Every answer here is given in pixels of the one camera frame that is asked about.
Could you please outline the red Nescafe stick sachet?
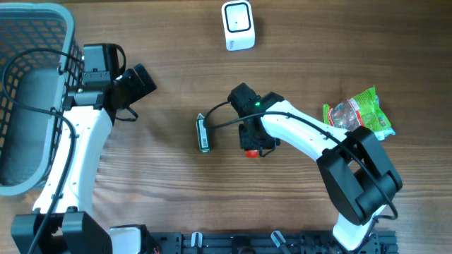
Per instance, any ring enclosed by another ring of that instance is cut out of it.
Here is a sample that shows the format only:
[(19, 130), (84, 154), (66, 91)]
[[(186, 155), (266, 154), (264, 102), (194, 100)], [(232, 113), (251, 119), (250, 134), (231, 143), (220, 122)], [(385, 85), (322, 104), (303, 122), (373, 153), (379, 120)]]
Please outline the red Nescafe stick sachet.
[(246, 150), (245, 156), (248, 158), (258, 158), (260, 157), (258, 150)]

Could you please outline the dark green gum pack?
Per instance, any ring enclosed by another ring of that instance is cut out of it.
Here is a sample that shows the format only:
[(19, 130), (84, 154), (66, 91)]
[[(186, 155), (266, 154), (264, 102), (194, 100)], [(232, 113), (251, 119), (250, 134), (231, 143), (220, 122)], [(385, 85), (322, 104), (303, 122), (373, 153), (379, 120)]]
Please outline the dark green gum pack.
[(209, 134), (208, 130), (203, 125), (204, 119), (205, 117), (201, 113), (199, 113), (198, 116), (196, 117), (198, 145), (202, 153), (209, 153), (210, 152)]

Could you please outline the green Haribo gummy bag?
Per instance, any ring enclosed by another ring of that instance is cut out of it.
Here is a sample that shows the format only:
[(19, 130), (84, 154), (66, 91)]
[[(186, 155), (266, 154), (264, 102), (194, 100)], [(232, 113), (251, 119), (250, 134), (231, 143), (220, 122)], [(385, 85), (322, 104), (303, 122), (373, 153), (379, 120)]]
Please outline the green Haribo gummy bag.
[(323, 106), (323, 122), (353, 131), (364, 126), (373, 132), (389, 131), (391, 123), (380, 108), (375, 87), (342, 101), (335, 107)]

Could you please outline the teal tissue packet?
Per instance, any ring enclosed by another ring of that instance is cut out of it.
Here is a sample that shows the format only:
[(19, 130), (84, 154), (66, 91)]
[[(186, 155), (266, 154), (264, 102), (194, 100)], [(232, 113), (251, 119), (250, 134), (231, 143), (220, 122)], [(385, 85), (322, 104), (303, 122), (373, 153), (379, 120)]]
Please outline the teal tissue packet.
[(378, 140), (382, 141), (389, 135), (395, 135), (396, 132), (391, 127), (391, 123), (387, 116), (380, 108), (380, 101), (377, 95), (373, 98), (373, 116), (372, 116), (372, 130)]

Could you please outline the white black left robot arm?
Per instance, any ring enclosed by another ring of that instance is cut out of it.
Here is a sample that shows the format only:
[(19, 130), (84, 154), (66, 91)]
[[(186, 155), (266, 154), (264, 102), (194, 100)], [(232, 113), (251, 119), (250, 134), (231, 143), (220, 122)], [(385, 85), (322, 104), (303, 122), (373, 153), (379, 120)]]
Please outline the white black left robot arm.
[(32, 214), (17, 215), (11, 235), (22, 253), (112, 253), (111, 236), (91, 217), (97, 166), (117, 111), (156, 89), (142, 64), (126, 67), (117, 44), (87, 44), (83, 71), (68, 87), (62, 112), (15, 101), (62, 122), (46, 186)]

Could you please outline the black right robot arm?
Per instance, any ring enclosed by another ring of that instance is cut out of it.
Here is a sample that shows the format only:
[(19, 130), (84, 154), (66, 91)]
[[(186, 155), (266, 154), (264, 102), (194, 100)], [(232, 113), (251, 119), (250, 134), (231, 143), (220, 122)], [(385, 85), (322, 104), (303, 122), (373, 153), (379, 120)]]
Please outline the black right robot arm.
[(333, 237), (346, 250), (361, 247), (403, 187), (375, 134), (364, 126), (353, 131), (329, 126), (283, 96), (269, 92), (262, 97), (245, 83), (231, 91), (227, 103), (238, 113), (243, 150), (265, 157), (285, 141), (316, 162), (339, 212)]

